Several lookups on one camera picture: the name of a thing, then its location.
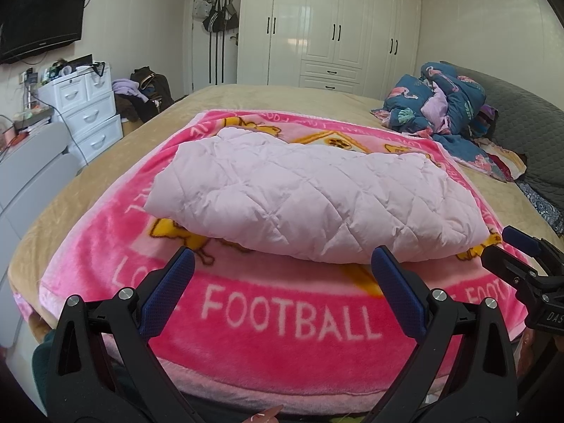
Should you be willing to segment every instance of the black television screen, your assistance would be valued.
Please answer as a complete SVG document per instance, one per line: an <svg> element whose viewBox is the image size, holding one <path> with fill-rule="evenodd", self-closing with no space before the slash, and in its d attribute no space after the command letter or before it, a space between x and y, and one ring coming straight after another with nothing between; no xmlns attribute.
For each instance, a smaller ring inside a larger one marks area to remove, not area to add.
<svg viewBox="0 0 564 423"><path fill-rule="evenodd" d="M0 63L14 63L80 40L84 2L16 0L0 31Z"/></svg>

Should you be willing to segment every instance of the beige mattress cover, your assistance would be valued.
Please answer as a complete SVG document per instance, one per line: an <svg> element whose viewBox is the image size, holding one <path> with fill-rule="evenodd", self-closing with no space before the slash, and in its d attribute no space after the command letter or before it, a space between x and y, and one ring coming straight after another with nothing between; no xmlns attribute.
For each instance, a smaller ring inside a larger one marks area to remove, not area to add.
<svg viewBox="0 0 564 423"><path fill-rule="evenodd" d="M104 191L150 150L207 109L279 110L380 127L370 109L382 102L352 94L280 86L212 86L176 103L116 143L69 183L30 227L16 250L8 278L15 292L51 325L56 319L41 307L39 281L51 257L78 219ZM501 223L560 246L560 241L519 188L463 168Z"/></svg>

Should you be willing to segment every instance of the wardrobe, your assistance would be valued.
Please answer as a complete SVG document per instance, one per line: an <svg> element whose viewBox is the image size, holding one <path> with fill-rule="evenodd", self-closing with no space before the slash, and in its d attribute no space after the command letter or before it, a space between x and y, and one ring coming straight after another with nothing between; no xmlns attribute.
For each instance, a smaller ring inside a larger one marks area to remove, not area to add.
<svg viewBox="0 0 564 423"><path fill-rule="evenodd" d="M383 98L413 74L421 0L241 0L237 82Z"/></svg>

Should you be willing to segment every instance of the silver screw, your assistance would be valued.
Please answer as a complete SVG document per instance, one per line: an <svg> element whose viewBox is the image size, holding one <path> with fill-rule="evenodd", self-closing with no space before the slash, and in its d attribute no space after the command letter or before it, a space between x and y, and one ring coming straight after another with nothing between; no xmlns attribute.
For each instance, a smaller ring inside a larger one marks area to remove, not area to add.
<svg viewBox="0 0 564 423"><path fill-rule="evenodd" d="M497 307L497 301L495 299L492 299L491 297L486 297L486 305L489 308L496 308Z"/></svg>
<svg viewBox="0 0 564 423"><path fill-rule="evenodd" d="M442 289L436 289L432 292L433 299L436 301L445 301L447 299L447 293L445 293Z"/></svg>
<svg viewBox="0 0 564 423"><path fill-rule="evenodd" d="M69 307L74 307L78 304L78 302L80 302L80 297L78 297L77 295L72 295L67 299L67 305Z"/></svg>
<svg viewBox="0 0 564 423"><path fill-rule="evenodd" d="M133 295L133 290L131 288L123 288L118 293L118 297L124 301L127 301L132 295Z"/></svg>

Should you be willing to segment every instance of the blue gripper pad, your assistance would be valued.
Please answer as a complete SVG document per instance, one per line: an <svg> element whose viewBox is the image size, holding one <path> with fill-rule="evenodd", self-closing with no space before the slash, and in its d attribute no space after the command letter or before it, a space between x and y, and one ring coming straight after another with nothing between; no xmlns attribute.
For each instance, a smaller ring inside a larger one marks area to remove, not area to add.
<svg viewBox="0 0 564 423"><path fill-rule="evenodd" d="M420 342L427 333L425 308L401 274L398 264L392 261L382 247L372 253L372 274L407 337Z"/></svg>
<svg viewBox="0 0 564 423"><path fill-rule="evenodd" d="M194 253L185 249L172 264L141 309L139 334L144 340L157 337L172 315L190 279L194 275Z"/></svg>
<svg viewBox="0 0 564 423"><path fill-rule="evenodd" d="M503 238L504 242L514 246L531 258L540 255L540 246L538 241L535 238L529 237L529 235L525 234L525 232L521 232L519 229L507 226L503 229L501 238Z"/></svg>

